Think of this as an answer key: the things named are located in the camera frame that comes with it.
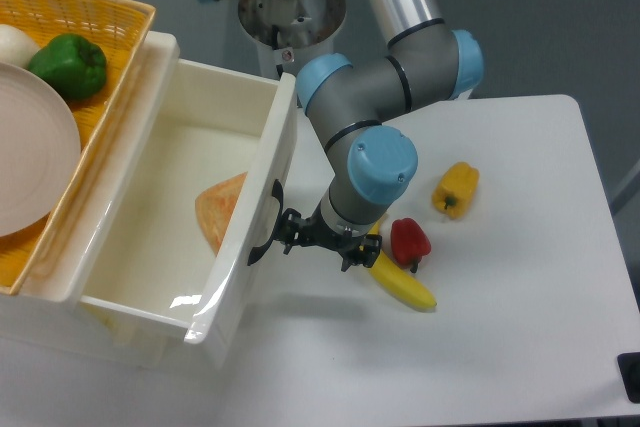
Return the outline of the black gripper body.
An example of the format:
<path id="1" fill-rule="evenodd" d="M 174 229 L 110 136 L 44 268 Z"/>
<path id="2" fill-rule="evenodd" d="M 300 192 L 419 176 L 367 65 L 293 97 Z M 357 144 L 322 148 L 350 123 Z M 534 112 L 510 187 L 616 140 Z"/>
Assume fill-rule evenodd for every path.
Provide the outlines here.
<path id="1" fill-rule="evenodd" d="M 342 256 L 352 256 L 352 266 L 362 265 L 371 268 L 382 251 L 382 237 L 379 234 L 358 234 L 351 227 L 339 227 L 332 230 L 321 216 L 317 207 L 308 218 L 293 209 L 287 208 L 275 225 L 274 240 L 282 243 L 292 242 L 294 247 L 321 247 Z"/>

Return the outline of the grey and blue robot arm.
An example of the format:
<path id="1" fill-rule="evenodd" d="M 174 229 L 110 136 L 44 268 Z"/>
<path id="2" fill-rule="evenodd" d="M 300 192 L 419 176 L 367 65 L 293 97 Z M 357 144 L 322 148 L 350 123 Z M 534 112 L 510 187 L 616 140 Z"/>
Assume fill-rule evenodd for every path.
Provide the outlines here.
<path id="1" fill-rule="evenodd" d="M 334 251 L 344 267 L 374 264 L 382 242 L 373 225 L 417 169 L 413 143 L 389 121 L 456 99 L 484 75 L 478 42 L 449 28 L 436 0 L 370 2 L 388 53 L 363 67 L 328 49 L 344 20 L 344 0 L 242 0 L 238 6 L 244 30 L 269 48 L 276 73 L 285 72 L 285 54 L 292 54 L 299 105 L 334 172 L 313 214 L 281 208 L 270 238 L 285 248 Z"/>

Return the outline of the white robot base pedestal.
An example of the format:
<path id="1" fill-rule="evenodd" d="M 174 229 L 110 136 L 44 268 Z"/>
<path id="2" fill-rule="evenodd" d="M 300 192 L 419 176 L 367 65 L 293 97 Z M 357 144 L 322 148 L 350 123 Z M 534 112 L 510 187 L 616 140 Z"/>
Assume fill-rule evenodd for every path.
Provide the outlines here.
<path id="1" fill-rule="evenodd" d="M 238 18 L 256 48 L 260 74 L 277 79 L 334 51 L 346 1 L 239 0 Z"/>

